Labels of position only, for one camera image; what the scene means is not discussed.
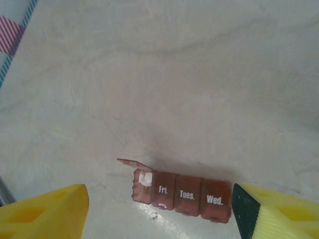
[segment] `open lid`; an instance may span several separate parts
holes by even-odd
[[[134,160],[118,158],[118,161],[124,163],[125,165],[128,165],[128,166],[131,166],[133,168],[136,168],[136,169],[144,170],[144,171],[147,171],[147,172],[151,172],[152,171],[152,169],[150,167],[147,167],[146,165],[144,165],[144,164],[142,164],[140,162],[134,161]]]

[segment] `striped tape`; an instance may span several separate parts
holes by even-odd
[[[9,67],[22,39],[22,35],[28,25],[31,15],[35,9],[38,0],[31,0],[27,7],[21,24],[17,24],[10,19],[0,16],[0,51],[7,56],[0,67],[0,87],[8,73]]]

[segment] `yellow plastic object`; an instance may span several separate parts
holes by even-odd
[[[84,184],[0,207],[0,239],[80,239],[88,209]]]
[[[260,204],[252,239],[319,239],[319,203],[254,185],[240,186]]]

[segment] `brown pill organizer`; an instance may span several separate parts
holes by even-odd
[[[186,216],[228,223],[231,215],[231,183],[158,172],[128,159],[118,161],[135,168],[132,199]]]

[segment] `white marble surface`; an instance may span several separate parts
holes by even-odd
[[[18,200],[85,183],[83,238],[239,238],[131,200],[133,169],[319,201],[319,9],[304,0],[42,0],[0,90]]]

